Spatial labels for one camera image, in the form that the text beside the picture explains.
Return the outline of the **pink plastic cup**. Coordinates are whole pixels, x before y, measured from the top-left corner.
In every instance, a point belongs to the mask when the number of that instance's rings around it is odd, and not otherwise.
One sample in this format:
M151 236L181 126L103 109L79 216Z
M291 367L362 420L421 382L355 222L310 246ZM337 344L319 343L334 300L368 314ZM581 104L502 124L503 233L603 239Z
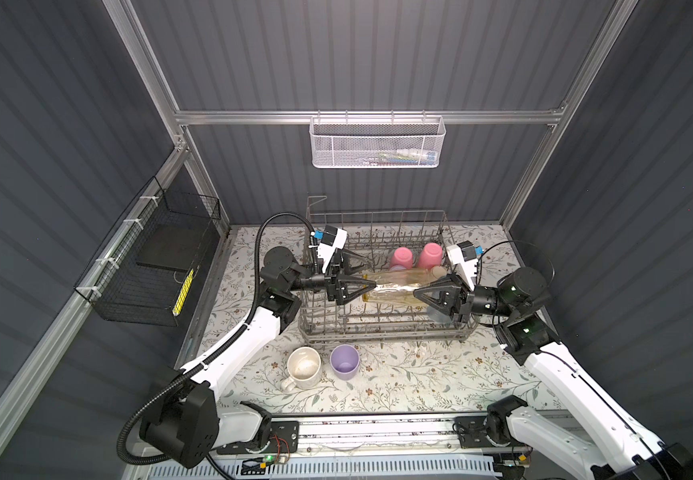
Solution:
M443 263L445 249L438 243L429 242L420 251L417 267L422 269L432 269Z
M414 266L414 254L406 247L398 247L392 252L389 260L389 270L408 270Z

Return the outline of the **yellow transparent cup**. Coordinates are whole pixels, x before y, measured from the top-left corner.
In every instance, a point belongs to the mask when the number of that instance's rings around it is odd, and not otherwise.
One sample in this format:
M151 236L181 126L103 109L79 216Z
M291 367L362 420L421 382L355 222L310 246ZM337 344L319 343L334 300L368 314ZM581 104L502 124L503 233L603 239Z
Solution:
M413 292L436 280L430 270L411 268L397 271L378 271L364 275L376 288L362 295L366 303L392 305L421 305Z

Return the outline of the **white ceramic mug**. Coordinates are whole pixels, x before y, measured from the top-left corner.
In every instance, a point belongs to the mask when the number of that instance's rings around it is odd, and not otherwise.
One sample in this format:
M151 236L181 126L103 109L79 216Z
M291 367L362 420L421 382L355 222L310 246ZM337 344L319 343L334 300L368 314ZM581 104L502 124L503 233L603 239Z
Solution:
M322 358L314 348L302 346L290 354L286 370L288 377L280 383L282 392L312 389L322 380Z

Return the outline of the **blue transparent cup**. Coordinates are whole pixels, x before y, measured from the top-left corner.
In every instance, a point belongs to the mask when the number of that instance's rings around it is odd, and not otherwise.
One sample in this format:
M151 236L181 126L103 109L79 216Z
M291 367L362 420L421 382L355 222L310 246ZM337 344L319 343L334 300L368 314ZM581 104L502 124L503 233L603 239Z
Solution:
M448 325L451 323L451 319L448 315L432 307L428 307L426 309L426 315L428 316L429 320L435 324Z

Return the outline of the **beige plastic cup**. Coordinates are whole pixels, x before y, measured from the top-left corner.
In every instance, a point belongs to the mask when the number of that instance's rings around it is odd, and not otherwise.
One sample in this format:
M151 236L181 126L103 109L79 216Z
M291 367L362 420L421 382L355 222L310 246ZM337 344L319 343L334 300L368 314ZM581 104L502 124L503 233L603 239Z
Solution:
M447 275L447 269L442 266L434 266L429 270L429 273L434 279L440 279Z

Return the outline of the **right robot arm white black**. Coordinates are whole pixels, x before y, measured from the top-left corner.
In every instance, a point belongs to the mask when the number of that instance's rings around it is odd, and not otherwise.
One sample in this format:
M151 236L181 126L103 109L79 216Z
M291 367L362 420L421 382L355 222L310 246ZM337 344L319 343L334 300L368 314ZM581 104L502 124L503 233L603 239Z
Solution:
M494 287L449 274L413 295L450 318L499 317L492 330L504 352L546 385L589 437L583 440L510 395L487 408L485 429L496 444L525 444L576 479L693 478L693 455L627 413L538 316L549 299L539 271L519 268Z

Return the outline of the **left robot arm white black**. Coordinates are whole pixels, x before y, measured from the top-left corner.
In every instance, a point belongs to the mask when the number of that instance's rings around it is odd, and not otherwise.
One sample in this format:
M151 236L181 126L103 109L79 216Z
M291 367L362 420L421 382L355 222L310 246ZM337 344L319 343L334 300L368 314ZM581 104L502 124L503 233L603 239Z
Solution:
M302 306L298 292L326 292L330 301L346 305L375 287L350 268L355 255L346 249L346 230L332 225L316 229L304 216L292 217L306 228L308 262L298 262L284 246L263 252L264 230L258 230L250 310L202 355L178 369L164 370L154 383L152 398L118 434L116 455L122 462L148 466L174 460L192 468L222 447L266 448L272 416L246 401L219 410L218 397L258 352L294 322Z

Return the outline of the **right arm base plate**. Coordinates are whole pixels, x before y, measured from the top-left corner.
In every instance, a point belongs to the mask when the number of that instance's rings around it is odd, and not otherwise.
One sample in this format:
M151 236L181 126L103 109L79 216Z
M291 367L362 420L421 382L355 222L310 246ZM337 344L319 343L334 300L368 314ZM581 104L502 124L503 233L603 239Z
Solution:
M510 432L506 421L498 416L457 416L452 431L461 448L505 448L532 451L533 448L518 441Z

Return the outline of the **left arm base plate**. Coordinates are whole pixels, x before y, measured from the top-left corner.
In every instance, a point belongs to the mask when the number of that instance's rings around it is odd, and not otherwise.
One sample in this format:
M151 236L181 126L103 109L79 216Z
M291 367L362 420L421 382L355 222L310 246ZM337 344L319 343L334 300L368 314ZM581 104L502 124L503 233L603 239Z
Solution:
M218 445L214 452L218 455L276 454L296 453L300 437L300 422L272 419L262 424L260 431L248 442L234 442Z

